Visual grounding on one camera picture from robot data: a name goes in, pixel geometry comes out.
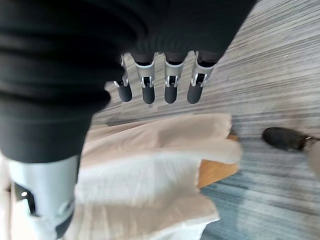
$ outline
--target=black sleeve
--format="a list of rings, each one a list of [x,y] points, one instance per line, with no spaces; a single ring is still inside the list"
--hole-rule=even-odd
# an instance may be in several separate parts
[[[53,162],[81,153],[126,52],[224,54],[255,0],[0,0],[0,149]]]

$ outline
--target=robotic finger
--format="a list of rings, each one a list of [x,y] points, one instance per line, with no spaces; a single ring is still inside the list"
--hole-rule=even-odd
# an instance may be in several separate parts
[[[142,86],[142,97],[146,104],[155,101],[155,54],[131,54],[135,61],[138,77]]]
[[[216,60],[203,60],[203,54],[196,52],[187,94],[187,100],[190,104],[196,104],[200,100],[202,90],[207,84],[216,63]]]
[[[121,55],[121,67],[124,68],[124,74],[120,80],[114,81],[114,84],[117,87],[120,99],[124,102],[130,102],[132,99],[132,91],[128,80],[127,66],[123,55]]]
[[[164,99],[168,104],[172,104],[177,99],[178,84],[184,67],[187,54],[165,53],[164,75],[165,91]]]

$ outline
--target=pant leg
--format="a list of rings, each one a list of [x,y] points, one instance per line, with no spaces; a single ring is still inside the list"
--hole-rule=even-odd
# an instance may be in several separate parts
[[[320,179],[320,141],[317,141],[307,151],[308,163],[316,176]]]

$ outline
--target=person's foot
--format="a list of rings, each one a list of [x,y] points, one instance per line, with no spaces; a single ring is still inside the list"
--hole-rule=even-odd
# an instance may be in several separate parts
[[[314,137],[284,127],[269,127],[262,139],[269,145],[285,151],[304,151],[317,140]]]

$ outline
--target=striped carpet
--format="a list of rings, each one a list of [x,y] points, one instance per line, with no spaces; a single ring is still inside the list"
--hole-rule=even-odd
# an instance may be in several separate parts
[[[94,124],[122,124],[185,113],[231,113],[244,156],[236,175],[202,192],[221,220],[203,240],[319,240],[320,182],[306,156],[265,145],[261,133],[283,126],[320,136],[320,1],[261,0],[216,65],[198,104],[187,102],[189,53],[174,104],[164,100],[164,58],[155,60],[155,103],[146,105],[132,58],[126,56],[133,100],[112,102]]]

